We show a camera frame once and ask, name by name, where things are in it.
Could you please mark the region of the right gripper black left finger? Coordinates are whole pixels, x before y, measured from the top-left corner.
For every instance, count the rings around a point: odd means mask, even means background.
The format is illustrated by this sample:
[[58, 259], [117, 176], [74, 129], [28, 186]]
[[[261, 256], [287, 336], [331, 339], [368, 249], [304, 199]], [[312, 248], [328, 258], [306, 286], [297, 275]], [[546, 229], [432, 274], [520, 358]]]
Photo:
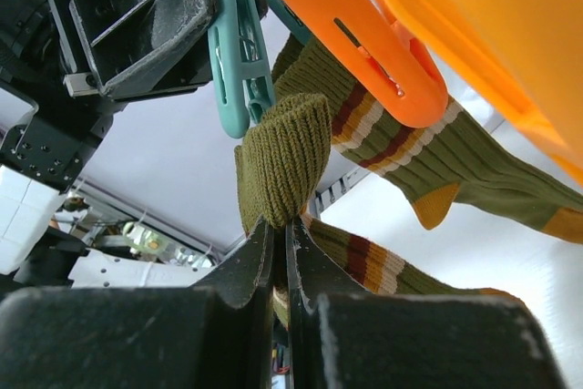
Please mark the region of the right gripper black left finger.
[[185, 288], [24, 288], [1, 303], [4, 388], [268, 388], [275, 232]]

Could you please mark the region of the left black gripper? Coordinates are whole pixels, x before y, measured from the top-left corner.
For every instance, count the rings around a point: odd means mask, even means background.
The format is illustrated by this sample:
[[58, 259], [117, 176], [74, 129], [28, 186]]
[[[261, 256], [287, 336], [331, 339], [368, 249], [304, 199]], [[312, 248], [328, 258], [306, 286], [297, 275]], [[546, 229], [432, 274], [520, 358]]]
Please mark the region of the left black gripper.
[[211, 81], [207, 30], [216, 6], [214, 0], [49, 4], [67, 67], [90, 74], [98, 94], [71, 97], [63, 86], [2, 81], [33, 112], [7, 130], [1, 163], [63, 193], [99, 148], [116, 113], [130, 103], [188, 94]]

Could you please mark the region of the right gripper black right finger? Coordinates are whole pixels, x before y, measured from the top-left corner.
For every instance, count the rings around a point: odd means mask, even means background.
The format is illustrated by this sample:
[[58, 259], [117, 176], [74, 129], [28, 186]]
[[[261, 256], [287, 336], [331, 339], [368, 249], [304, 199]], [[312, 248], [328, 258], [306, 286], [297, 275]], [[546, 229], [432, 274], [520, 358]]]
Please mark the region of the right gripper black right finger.
[[502, 296], [368, 292], [318, 248], [300, 219], [285, 230], [296, 388], [561, 388], [546, 336]]

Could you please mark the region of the olive orange striped sock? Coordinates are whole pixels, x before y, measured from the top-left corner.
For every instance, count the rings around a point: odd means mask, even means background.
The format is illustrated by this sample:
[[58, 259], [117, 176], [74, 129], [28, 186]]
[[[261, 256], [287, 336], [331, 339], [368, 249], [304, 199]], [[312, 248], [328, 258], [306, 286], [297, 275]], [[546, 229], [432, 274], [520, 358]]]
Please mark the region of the olive orange striped sock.
[[289, 36], [272, 70], [281, 96], [323, 95], [332, 145], [346, 159], [394, 184], [421, 225], [440, 225], [463, 203], [532, 230], [580, 244], [582, 196], [513, 156], [453, 98], [428, 128], [398, 122], [313, 38]]

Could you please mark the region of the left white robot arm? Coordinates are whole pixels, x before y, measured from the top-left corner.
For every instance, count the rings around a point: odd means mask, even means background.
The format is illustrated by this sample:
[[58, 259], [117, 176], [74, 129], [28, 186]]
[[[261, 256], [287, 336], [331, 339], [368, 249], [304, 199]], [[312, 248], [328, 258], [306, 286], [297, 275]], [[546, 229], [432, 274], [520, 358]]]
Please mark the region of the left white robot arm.
[[1, 87], [31, 111], [1, 143], [1, 274], [15, 273], [132, 102], [210, 82], [216, 0], [1, 0]]

